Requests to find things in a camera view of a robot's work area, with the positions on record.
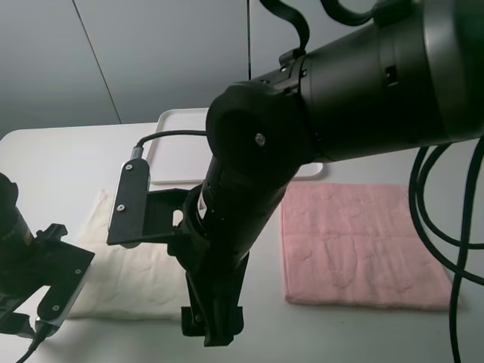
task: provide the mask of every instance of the black cable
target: black cable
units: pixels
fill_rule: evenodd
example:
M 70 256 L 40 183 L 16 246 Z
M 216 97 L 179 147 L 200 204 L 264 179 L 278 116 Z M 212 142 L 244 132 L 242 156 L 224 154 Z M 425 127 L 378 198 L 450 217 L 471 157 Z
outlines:
M 373 11 L 355 13 L 342 6 L 339 0 L 321 0 L 321 3 L 331 19 L 347 26 L 360 26 L 373 18 Z
M 474 199 L 476 196 L 477 180 L 481 169 L 482 159 L 484 159 L 484 138 L 479 141 L 474 151 L 474 155 L 470 162 L 469 172 L 467 174 L 466 191 L 464 195 L 464 209 L 462 212 L 462 230 L 461 230 L 461 248 L 459 249 L 458 268 L 465 269 L 467 257 L 469 255 L 469 241 L 472 227 L 472 215 L 474 208 Z M 461 363 L 461 355 L 459 353 L 459 342 L 457 335 L 457 310 L 459 293 L 461 291 L 462 277 L 455 275 L 452 284 L 449 330 L 451 335 L 452 355 L 455 363 Z
M 163 136 L 178 136 L 178 135 L 193 135 L 193 136 L 206 136 L 205 131 L 200 130 L 174 130 L 174 131 L 162 131 L 152 135 L 143 137 L 135 147 L 143 147 L 145 142 L 154 140 L 155 138 L 162 138 Z
M 33 338 L 32 343 L 30 344 L 27 352 L 20 358 L 17 363 L 24 363 L 30 356 L 37 350 L 39 345 L 47 338 L 47 336 L 51 333 L 53 326 L 50 324 L 43 324 L 39 331 L 37 332 L 36 336 Z
M 427 212 L 427 207 L 425 204 L 425 184 L 427 183 L 427 178 L 430 174 L 430 170 L 436 164 L 437 160 L 445 153 L 445 151 L 451 146 L 451 144 L 438 146 L 428 157 L 425 164 L 423 165 L 420 175 L 418 177 L 417 183 L 417 205 L 418 211 L 420 212 L 420 217 L 423 223 L 434 233 L 437 237 L 443 239 L 445 242 L 459 247 L 461 242 L 456 240 L 443 231 L 441 231 L 430 219 L 429 213 Z M 469 244 L 470 250 L 484 250 L 484 244 Z
M 417 233 L 419 234 L 420 238 L 429 249 L 429 251 L 436 257 L 442 264 L 443 260 L 441 261 L 440 253 L 435 246 L 430 242 L 427 237 L 427 234 L 422 229 L 422 225 L 420 222 L 420 218 L 418 217 L 418 212 L 416 211 L 415 206 L 415 197 L 419 199 L 419 208 L 420 205 L 424 206 L 424 187 L 427 181 L 427 177 L 429 175 L 430 170 L 435 165 L 436 161 L 442 156 L 442 154 L 447 150 L 448 146 L 450 145 L 443 145 L 437 147 L 432 154 L 430 155 L 429 159 L 423 165 L 422 170 L 420 167 L 424 161 L 424 158 L 427 154 L 428 148 L 420 149 L 417 158 L 415 160 L 414 168 L 412 169 L 411 174 L 411 182 L 409 188 L 409 204 L 411 207 L 411 216 L 412 220 L 415 224 L 415 228 L 417 229 Z M 464 208 L 462 212 L 462 227 L 461 227 L 461 240 L 454 240 L 452 242 L 457 241 L 457 246 L 460 247 L 459 249 L 459 256 L 458 256 L 458 263 L 454 269 L 451 268 L 452 271 L 455 272 L 454 281 L 452 283 L 452 292 L 451 292 L 451 301 L 450 301 L 450 309 L 449 309 L 449 333 L 451 339 L 451 348 L 452 348 L 452 355 L 454 357 L 455 363 L 461 363 L 461 355 L 459 352 L 459 345 L 458 345 L 458 331 L 457 331 L 457 311 L 458 311 L 458 299 L 459 293 L 461 291 L 462 285 L 462 278 L 465 274 L 468 274 L 465 271 L 467 257 L 470 249 L 470 235 L 471 235 L 471 225 L 472 225 L 472 215 L 473 215 L 473 205 L 476 196 L 476 186 L 477 180 L 479 178 L 479 172 L 482 165 L 482 160 L 484 159 L 484 138 L 479 140 L 479 143 L 476 146 L 476 149 L 473 153 L 472 160 L 470 162 L 469 171 L 467 173 L 467 180 L 466 180 L 466 189 L 464 194 Z
M 422 240 L 425 247 L 429 250 L 433 257 L 435 257 L 440 263 L 442 263 L 446 268 L 454 272 L 455 274 L 460 274 L 463 278 L 474 282 L 475 284 L 484 286 L 484 278 L 481 276 L 471 274 L 468 271 L 463 270 L 462 268 L 458 268 L 453 262 L 447 259 L 442 253 L 435 247 L 432 241 L 427 236 L 424 227 L 422 226 L 422 222 L 420 220 L 420 216 L 418 214 L 417 209 L 417 202 L 416 202 L 416 195 L 417 195 L 417 182 L 418 182 L 418 173 L 424 162 L 425 156 L 427 151 L 429 150 L 428 147 L 422 147 L 417 154 L 417 158 L 415 159 L 414 167 L 411 171 L 410 176 L 410 184 L 408 186 L 408 204 L 410 207 L 410 214 L 412 221 L 414 223 L 415 230 L 418 233 L 418 237 Z

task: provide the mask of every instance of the strap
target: strap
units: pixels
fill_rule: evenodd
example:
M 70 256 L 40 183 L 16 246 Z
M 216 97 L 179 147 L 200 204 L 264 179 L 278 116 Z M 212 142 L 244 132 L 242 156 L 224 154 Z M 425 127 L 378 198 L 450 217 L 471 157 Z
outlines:
M 350 11 L 340 4 L 340 0 L 321 0 L 323 8 L 329 17 L 347 26 L 360 26 L 371 20 L 373 12 L 363 14 Z
M 281 66 L 284 67 L 289 62 L 306 54 L 306 46 L 309 42 L 310 32 L 309 25 L 304 16 L 298 12 L 298 10 L 284 4 L 280 0 L 260 0 L 260 3 L 276 17 L 293 24 L 299 36 L 299 48 L 284 54 L 284 56 L 279 59 Z

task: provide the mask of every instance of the screw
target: screw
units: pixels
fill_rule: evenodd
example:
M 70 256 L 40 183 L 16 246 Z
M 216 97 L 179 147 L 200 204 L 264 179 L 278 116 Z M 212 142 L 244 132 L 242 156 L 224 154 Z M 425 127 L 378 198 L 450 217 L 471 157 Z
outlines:
M 256 135 L 256 143 L 262 147 L 265 145 L 265 136 L 263 134 Z

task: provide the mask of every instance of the towel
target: towel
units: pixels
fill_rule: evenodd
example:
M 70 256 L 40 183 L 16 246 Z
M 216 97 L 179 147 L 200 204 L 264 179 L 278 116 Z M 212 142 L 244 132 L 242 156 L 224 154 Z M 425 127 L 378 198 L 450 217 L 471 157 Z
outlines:
M 96 256 L 69 318 L 181 320 L 180 307 L 189 306 L 185 271 L 164 244 L 106 245 L 113 203 L 113 192 L 99 193 L 76 242 Z
M 293 183 L 282 203 L 289 303 L 447 309 L 451 284 L 400 185 Z

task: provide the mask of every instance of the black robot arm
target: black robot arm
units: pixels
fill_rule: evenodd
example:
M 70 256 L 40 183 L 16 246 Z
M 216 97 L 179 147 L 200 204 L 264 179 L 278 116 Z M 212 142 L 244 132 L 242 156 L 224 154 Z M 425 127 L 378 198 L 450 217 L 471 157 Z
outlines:
M 263 3 L 274 10 L 278 2 Z M 301 17 L 287 8 L 283 18 L 298 28 Z M 302 39 L 280 68 L 215 99 L 206 120 L 213 159 L 202 185 L 149 192 L 139 147 L 123 167 L 116 196 L 123 207 L 115 206 L 108 243 L 168 244 L 187 271 L 185 335 L 220 346 L 240 333 L 249 250 L 302 164 L 484 133 L 484 2 L 387 0 L 372 17 L 309 54 Z M 184 219 L 172 226 L 177 209 Z

